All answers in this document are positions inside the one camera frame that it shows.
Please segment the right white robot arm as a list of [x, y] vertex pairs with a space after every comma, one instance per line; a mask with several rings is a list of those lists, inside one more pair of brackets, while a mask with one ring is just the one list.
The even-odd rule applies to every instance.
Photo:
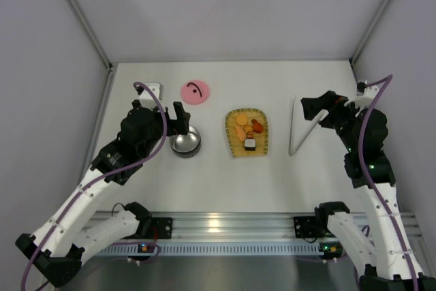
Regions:
[[361, 290], [434, 290], [416, 260], [396, 198], [396, 179], [383, 150], [388, 135], [386, 115], [327, 91], [301, 100], [304, 118], [327, 112], [320, 126], [333, 129], [347, 149], [345, 170], [366, 213], [369, 236], [353, 221], [343, 202], [315, 209], [320, 226], [335, 236], [353, 262]]

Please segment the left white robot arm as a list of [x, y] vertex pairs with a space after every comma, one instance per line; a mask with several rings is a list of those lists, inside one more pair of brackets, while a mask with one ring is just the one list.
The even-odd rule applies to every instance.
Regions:
[[121, 121], [116, 138], [91, 162], [83, 180], [59, 210], [31, 234], [21, 234], [15, 245], [54, 287], [68, 284], [95, 254], [121, 239], [144, 239], [152, 215], [138, 202], [85, 230], [101, 203], [122, 189], [143, 163], [162, 148], [168, 136], [189, 131], [190, 114], [174, 102], [176, 118], [138, 100]]

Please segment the red toy chicken drumstick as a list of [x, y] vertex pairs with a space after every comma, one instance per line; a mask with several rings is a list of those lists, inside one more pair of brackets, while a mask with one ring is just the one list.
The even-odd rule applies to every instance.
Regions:
[[264, 131], [264, 126], [259, 123], [256, 119], [252, 119], [252, 127], [253, 127], [253, 131], [257, 134], [261, 134]]

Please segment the black white sushi toy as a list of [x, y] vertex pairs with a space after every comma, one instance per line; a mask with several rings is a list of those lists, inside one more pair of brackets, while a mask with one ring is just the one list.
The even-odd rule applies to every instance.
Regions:
[[244, 141], [244, 148], [246, 151], [255, 151], [256, 150], [256, 140], [254, 138], [247, 138]]

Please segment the salmon toy slice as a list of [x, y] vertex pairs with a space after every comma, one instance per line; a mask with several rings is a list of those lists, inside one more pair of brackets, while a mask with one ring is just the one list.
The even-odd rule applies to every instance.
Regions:
[[244, 141], [246, 140], [246, 137], [247, 137], [247, 135], [246, 135], [244, 129], [243, 129], [241, 126], [236, 125], [236, 126], [235, 126], [235, 130], [236, 130], [236, 136], [237, 136], [237, 138], [238, 138], [241, 142], [244, 142]]

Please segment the silver metal tongs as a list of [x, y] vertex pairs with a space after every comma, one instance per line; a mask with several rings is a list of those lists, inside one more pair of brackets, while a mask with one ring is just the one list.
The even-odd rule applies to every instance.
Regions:
[[325, 112], [321, 111], [314, 119], [307, 121], [304, 118], [301, 99], [300, 95], [295, 95], [290, 103], [290, 137], [288, 145], [288, 155], [290, 157], [296, 154], [309, 134], [325, 117]]

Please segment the round orange cracker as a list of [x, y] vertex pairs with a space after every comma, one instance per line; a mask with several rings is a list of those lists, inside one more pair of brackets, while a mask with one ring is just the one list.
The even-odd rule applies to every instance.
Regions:
[[240, 113], [237, 117], [236, 117], [236, 123], [239, 126], [245, 126], [246, 124], [248, 124], [248, 117], [246, 114], [244, 113]]

